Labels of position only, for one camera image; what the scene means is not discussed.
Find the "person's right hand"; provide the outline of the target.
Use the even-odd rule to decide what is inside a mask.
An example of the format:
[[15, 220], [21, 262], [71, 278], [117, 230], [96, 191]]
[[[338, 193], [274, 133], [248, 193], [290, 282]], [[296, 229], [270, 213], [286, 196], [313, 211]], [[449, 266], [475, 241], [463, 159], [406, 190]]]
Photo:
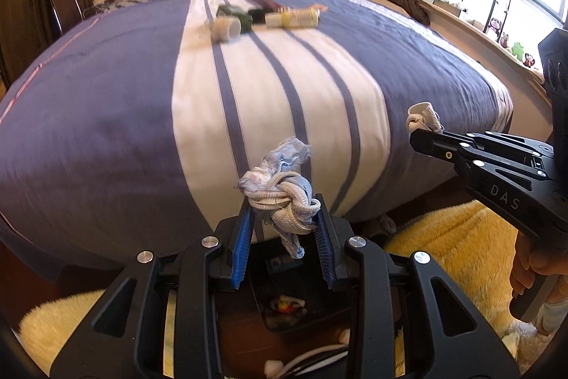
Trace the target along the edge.
[[532, 288], [536, 275], [558, 276], [556, 286], [547, 298], [548, 302], [557, 303], [567, 299], [567, 255], [537, 248], [526, 235], [519, 232], [509, 277], [513, 294], [523, 294], [526, 289]]

